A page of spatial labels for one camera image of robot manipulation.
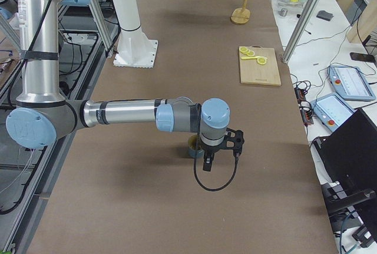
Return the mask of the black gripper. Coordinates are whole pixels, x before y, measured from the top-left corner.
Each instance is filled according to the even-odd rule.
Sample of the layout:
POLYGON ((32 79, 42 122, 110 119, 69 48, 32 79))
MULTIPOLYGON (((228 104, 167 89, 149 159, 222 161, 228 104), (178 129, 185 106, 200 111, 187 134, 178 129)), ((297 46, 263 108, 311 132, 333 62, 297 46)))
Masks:
POLYGON ((201 142, 200 145, 204 151, 203 171, 211 172, 214 154, 219 150, 219 146, 211 146, 204 142, 201 142))

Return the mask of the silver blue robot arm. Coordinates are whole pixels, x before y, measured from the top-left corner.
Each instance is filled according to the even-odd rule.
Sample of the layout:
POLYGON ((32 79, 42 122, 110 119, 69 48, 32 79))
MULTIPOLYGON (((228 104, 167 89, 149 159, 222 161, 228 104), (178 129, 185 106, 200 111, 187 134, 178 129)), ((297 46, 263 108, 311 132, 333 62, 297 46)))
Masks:
POLYGON ((19 145, 40 149, 76 130, 98 124, 154 122, 161 131, 197 133, 204 150, 203 169, 230 140, 230 109, 212 98, 203 104, 188 98, 94 102, 67 100, 59 91, 58 6, 91 0, 18 0, 22 93, 6 118, 6 129, 19 145))

